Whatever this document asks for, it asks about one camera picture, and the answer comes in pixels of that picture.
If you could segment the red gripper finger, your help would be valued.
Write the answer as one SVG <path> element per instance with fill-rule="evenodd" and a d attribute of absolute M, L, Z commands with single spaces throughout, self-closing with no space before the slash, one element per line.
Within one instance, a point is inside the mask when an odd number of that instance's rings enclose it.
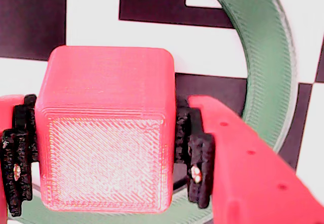
<path fill-rule="evenodd" d="M 32 200 L 31 164 L 38 161 L 35 103 L 37 96 L 1 97 L 1 207 L 12 217 Z"/>
<path fill-rule="evenodd" d="M 175 161 L 188 200 L 215 223 L 323 223 L 323 206 L 234 111 L 209 96 L 177 99 Z"/>

